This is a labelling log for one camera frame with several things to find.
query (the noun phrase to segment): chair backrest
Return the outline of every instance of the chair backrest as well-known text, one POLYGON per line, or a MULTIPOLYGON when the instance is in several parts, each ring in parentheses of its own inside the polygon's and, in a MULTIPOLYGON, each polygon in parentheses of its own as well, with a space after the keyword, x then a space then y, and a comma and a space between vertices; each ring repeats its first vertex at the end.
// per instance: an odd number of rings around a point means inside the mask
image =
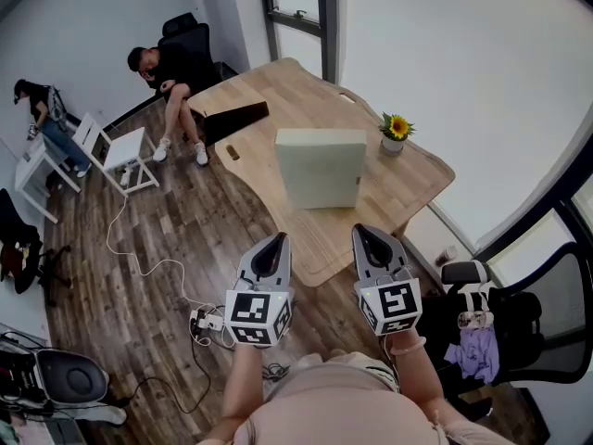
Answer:
POLYGON ((163 25, 163 36, 168 38, 176 34, 185 33, 197 27, 197 20, 191 13, 183 13, 179 17, 166 21, 163 25))
POLYGON ((593 351, 592 288, 585 251, 570 242, 522 281, 491 290, 500 380, 581 379, 593 351))
POLYGON ((39 241, 37 228, 23 222, 5 188, 0 189, 0 212, 2 213, 0 216, 0 242, 2 244, 14 246, 17 242, 26 244, 39 241))
POLYGON ((207 23, 198 23, 195 28, 188 32, 182 32, 173 36, 165 36, 158 42, 159 45, 178 43, 192 54, 199 53, 212 63, 210 54, 210 27, 207 23))
POLYGON ((95 147, 96 140, 102 136, 111 145, 111 139, 103 131, 101 126, 91 117, 90 114, 85 114, 81 124, 76 129, 76 132, 72 136, 74 143, 78 145, 84 154, 93 161, 95 165, 102 168, 103 165, 93 155, 93 148, 95 147))

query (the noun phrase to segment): man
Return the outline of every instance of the man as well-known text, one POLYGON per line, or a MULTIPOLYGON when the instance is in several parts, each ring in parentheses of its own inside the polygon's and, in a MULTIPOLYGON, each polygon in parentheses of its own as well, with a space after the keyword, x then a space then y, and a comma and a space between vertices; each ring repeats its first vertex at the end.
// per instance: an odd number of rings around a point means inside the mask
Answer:
POLYGON ((165 95, 165 133, 153 156, 162 161, 170 149, 171 134, 178 121, 194 144, 196 162, 208 164, 206 146, 197 136, 197 127, 187 98, 218 83, 220 78, 211 62, 190 55, 180 44, 165 44, 156 48, 136 47, 128 55, 130 70, 140 73, 153 89, 165 95))

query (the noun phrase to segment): flower pot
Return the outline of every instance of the flower pot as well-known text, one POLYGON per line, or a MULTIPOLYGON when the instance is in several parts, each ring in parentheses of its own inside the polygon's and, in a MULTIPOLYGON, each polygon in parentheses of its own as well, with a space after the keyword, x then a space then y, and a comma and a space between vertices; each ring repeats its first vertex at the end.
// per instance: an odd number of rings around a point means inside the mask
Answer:
POLYGON ((391 140, 386 136, 383 136, 383 140, 381 140, 381 149, 388 157, 396 157, 401 153, 403 147, 404 142, 402 140, 391 140))

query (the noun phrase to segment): wooden floor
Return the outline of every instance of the wooden floor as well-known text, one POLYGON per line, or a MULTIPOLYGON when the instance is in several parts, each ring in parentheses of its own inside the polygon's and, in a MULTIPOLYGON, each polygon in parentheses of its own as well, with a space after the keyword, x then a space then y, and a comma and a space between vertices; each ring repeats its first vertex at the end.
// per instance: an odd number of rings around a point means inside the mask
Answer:
MULTIPOLYGON (((141 126, 158 140, 161 102, 124 122, 120 133, 141 126)), ((209 153, 209 166, 199 168, 190 146, 179 137, 164 163, 151 162, 160 188, 130 195, 113 224, 110 243, 118 251, 134 251, 143 272, 165 258, 181 261, 187 296, 221 304, 242 254, 276 228, 259 199, 224 170, 213 149, 209 153)), ((170 382, 187 410, 207 379, 192 358, 187 331, 191 307, 181 294, 181 268, 166 264, 143 277, 132 258, 109 252, 107 229, 122 203, 123 197, 95 168, 82 180, 79 195, 67 186, 52 191, 49 209, 60 223, 45 224, 45 247, 72 246, 62 261, 72 289, 56 286, 57 307, 48 310, 53 344, 95 359, 111 374, 110 388, 117 397, 132 394, 142 379, 156 375, 170 382)), ((424 293, 434 294, 430 277, 418 266, 416 273, 424 293)), ((316 289, 293 279, 291 330, 279 347, 264 351, 264 362, 290 364, 312 352, 327 356, 334 348, 379 357, 377 340, 354 302, 355 280, 352 267, 316 289)), ((196 356, 211 376, 212 388, 195 412, 180 413, 171 394, 151 381, 128 407, 123 427, 86 427, 93 441, 195 444, 218 417, 231 353, 218 346, 196 347, 196 356)), ((487 393, 495 397, 487 426, 516 443, 538 443, 529 409, 514 389, 502 385, 487 393)))

